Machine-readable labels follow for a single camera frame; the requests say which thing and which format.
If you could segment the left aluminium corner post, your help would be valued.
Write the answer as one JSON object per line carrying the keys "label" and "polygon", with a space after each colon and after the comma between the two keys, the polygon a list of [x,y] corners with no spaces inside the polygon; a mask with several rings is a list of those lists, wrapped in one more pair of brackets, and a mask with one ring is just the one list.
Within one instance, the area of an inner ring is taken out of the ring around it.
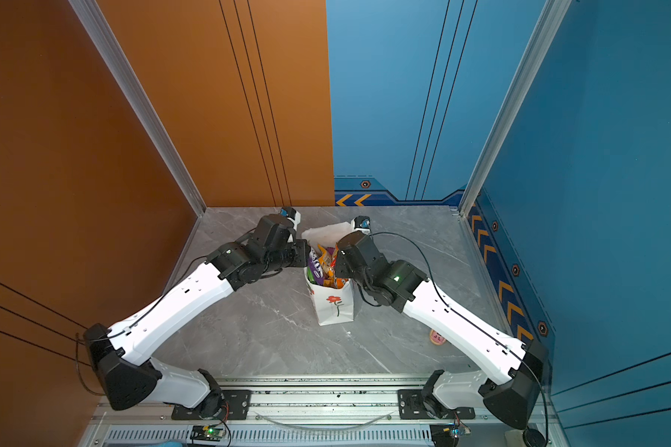
{"label": "left aluminium corner post", "polygon": [[78,20],[119,85],[132,111],[157,149],[171,176],[193,212],[201,218],[207,206],[188,168],[179,155],[142,83],[132,68],[99,4],[93,0],[70,0]]}

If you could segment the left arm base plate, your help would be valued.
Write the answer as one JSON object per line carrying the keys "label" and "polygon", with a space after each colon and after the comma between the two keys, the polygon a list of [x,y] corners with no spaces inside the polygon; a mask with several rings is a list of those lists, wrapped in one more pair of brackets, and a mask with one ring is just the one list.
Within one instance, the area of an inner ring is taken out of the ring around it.
{"label": "left arm base plate", "polygon": [[252,399],[249,389],[212,391],[194,409],[175,405],[171,419],[177,421],[220,420],[241,421],[247,418]]}

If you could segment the aluminium corner post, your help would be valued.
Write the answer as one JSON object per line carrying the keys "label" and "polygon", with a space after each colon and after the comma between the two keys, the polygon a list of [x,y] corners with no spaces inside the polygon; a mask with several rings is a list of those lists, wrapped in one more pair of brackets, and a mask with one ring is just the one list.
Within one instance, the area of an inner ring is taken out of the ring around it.
{"label": "aluminium corner post", "polygon": [[466,218],[473,208],[570,5],[571,0],[548,0],[544,3],[460,201],[460,218]]}
{"label": "aluminium corner post", "polygon": [[157,149],[171,176],[193,212],[201,218],[207,206],[188,168],[179,155],[142,83],[132,68],[99,4],[93,0],[70,0],[78,20],[119,85],[132,111]]}

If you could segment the orange Fox's fruits candy bag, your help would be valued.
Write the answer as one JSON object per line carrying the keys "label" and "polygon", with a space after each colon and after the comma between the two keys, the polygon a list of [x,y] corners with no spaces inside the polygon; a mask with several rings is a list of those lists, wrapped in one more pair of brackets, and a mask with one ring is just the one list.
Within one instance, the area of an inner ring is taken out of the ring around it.
{"label": "orange Fox's fruits candy bag", "polygon": [[348,282],[348,279],[339,278],[336,274],[337,249],[333,247],[324,247],[319,245],[321,251],[320,263],[324,270],[324,287],[332,289],[342,289]]}

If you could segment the right electronics board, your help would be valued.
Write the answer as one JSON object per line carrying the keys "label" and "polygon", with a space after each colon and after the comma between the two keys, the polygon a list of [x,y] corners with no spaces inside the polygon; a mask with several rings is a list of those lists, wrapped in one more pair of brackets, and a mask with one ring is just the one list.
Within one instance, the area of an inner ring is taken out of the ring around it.
{"label": "right electronics board", "polygon": [[452,424],[447,425],[443,432],[453,440],[459,440],[462,437],[469,436],[472,434],[471,428],[462,422],[455,421]]}

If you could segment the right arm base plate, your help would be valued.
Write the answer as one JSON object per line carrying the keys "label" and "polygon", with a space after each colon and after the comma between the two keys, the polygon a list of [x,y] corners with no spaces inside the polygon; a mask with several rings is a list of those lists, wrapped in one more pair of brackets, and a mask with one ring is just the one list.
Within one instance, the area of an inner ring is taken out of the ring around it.
{"label": "right arm base plate", "polygon": [[399,389],[397,391],[398,415],[402,420],[475,420],[473,407],[458,407],[454,410],[441,408],[434,410],[428,407],[419,389]]}

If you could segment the left electronics board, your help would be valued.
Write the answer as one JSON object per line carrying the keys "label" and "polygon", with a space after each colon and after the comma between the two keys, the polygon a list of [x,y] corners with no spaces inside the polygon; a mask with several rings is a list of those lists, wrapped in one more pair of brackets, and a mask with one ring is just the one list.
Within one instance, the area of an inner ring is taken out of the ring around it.
{"label": "left electronics board", "polygon": [[206,445],[229,444],[229,434],[227,434],[227,429],[223,425],[193,426],[189,441]]}

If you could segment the white floral paper bag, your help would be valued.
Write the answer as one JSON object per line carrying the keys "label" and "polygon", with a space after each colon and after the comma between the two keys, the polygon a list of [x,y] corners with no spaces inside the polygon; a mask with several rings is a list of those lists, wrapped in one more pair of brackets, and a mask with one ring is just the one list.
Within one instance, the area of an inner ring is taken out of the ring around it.
{"label": "white floral paper bag", "polygon": [[354,223],[344,222],[303,233],[302,238],[309,244],[304,275],[320,326],[354,320],[353,283],[336,273],[337,244],[354,229]]}

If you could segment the right aluminium corner post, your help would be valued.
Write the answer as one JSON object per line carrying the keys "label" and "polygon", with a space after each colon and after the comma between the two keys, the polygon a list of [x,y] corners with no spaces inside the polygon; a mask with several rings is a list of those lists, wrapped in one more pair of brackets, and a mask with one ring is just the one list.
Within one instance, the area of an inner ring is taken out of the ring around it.
{"label": "right aluminium corner post", "polygon": [[544,3],[460,201],[460,218],[466,218],[473,208],[570,5],[571,0],[548,0]]}

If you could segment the electronics board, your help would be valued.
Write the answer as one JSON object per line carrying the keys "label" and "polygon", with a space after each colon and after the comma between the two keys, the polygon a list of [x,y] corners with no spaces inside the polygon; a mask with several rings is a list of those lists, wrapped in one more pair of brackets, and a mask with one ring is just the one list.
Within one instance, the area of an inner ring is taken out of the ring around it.
{"label": "electronics board", "polygon": [[447,425],[443,432],[453,440],[459,440],[462,437],[469,436],[472,434],[471,428],[462,422],[455,421],[452,424]]}
{"label": "electronics board", "polygon": [[229,444],[229,434],[227,434],[227,429],[223,425],[193,426],[189,441],[206,445]]}

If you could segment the purple white snack packet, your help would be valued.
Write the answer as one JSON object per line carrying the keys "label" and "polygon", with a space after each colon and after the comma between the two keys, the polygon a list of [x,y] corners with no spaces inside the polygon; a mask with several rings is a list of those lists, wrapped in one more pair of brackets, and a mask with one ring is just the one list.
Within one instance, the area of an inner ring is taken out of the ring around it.
{"label": "purple white snack packet", "polygon": [[308,270],[311,274],[311,283],[317,284],[319,286],[324,285],[324,270],[322,269],[320,257],[318,253],[316,253],[315,249],[311,249],[309,252]]}

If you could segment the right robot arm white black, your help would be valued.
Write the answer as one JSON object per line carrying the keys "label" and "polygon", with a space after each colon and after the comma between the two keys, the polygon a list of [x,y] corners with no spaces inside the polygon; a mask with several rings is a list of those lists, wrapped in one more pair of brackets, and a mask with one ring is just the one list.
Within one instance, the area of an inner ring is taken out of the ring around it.
{"label": "right robot arm white black", "polygon": [[481,320],[450,298],[408,261],[389,261],[372,236],[356,230],[337,244],[335,271],[352,279],[380,305],[391,307],[442,335],[480,369],[469,391],[478,394],[492,415],[524,430],[544,394],[548,349],[537,340],[522,341]]}

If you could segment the aluminium front rail frame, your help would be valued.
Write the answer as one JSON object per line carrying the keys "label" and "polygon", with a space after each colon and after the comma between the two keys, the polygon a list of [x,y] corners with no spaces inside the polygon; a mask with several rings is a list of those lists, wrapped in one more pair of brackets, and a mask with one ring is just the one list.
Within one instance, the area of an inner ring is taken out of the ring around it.
{"label": "aluminium front rail frame", "polygon": [[[81,446],[522,446],[525,434],[550,436],[559,446],[552,411],[537,406],[525,431],[510,428],[482,404],[469,387],[454,409],[473,407],[475,420],[459,420],[472,434],[453,440],[443,429],[454,420],[402,420],[397,391],[422,391],[423,374],[351,374],[221,378],[223,390],[249,389],[245,420],[177,421],[173,405],[142,403],[115,411],[100,402],[82,435]],[[193,426],[223,425],[229,444],[191,443]]]}

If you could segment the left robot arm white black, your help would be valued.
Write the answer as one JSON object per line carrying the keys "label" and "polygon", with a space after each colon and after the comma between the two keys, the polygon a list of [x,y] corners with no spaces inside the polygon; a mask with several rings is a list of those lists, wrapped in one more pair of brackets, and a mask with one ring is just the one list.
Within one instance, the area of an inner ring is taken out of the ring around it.
{"label": "left robot arm white black", "polygon": [[307,264],[308,244],[296,236],[300,213],[292,208],[263,216],[258,225],[206,255],[190,274],[133,316],[110,327],[95,324],[84,333],[91,368],[111,408],[124,411],[144,402],[163,402],[197,417],[224,415],[226,399],[204,369],[171,366],[155,352],[211,305],[238,289]]}

